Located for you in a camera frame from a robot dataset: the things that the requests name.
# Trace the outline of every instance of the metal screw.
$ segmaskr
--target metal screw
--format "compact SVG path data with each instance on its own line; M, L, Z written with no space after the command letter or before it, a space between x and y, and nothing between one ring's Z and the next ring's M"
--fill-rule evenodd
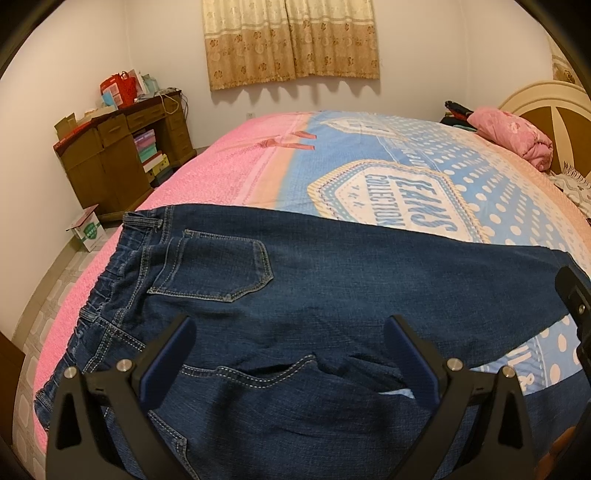
M510 367L509 365L505 365L501 371L503 372L503 375L505 375L507 378L513 378L515 376L515 370L513 369L513 367Z
M447 367L452 372L459 372L462 368L464 368L464 364L459 358L450 358L447 361Z
M64 377L71 379L71 378L74 378L77 373L78 373L78 369L76 367L68 367L64 371Z
M128 372L131 370L132 366L134 366L134 363L128 358L124 358L123 360L119 360L117 362L117 370L120 372Z

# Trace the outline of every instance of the jeans back pocket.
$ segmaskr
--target jeans back pocket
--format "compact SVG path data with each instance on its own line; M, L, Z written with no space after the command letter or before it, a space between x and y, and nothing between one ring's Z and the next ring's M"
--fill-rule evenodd
M185 230L168 244L151 294L233 302L273 279L265 245L251 238Z

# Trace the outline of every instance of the blue denim jeans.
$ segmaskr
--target blue denim jeans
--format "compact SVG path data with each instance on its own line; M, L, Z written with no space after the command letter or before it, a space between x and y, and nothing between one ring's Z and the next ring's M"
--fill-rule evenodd
M425 425L382 329L401 314L445 357L494 361L562 319L569 254L242 207L181 205L126 215L67 352L38 394L48 427L65 368L133 358L180 312L198 338L150 416L196 479L387 478ZM578 374L527 397L538 454L577 422ZM126 467L142 477L116 420ZM473 418L466 418L442 472Z

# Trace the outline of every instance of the white wall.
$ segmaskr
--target white wall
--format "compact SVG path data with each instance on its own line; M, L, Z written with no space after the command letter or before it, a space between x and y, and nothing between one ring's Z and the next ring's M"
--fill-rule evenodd
M67 0L0 80L0 331L9 338L80 211L53 125L94 108L100 83L128 63L121 0Z
M460 0L466 18L471 108L499 106L516 90L553 78L550 43L515 0Z
M210 145L247 112L337 109L440 119L443 102L465 98L465 33L457 0L374 0L381 80L308 78L212 93L201 2L126 0L131 59L160 86L189 99L195 147ZM160 25L167 31L155 35Z

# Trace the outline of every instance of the hand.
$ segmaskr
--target hand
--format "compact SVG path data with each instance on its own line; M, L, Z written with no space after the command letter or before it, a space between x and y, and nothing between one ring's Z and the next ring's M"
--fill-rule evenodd
M550 453L540 460L538 468L535 470L535 480L545 480L548 477L550 472L554 469L558 456L573 439L573 435L574 427L569 428L562 434L562 437L554 442L550 448Z

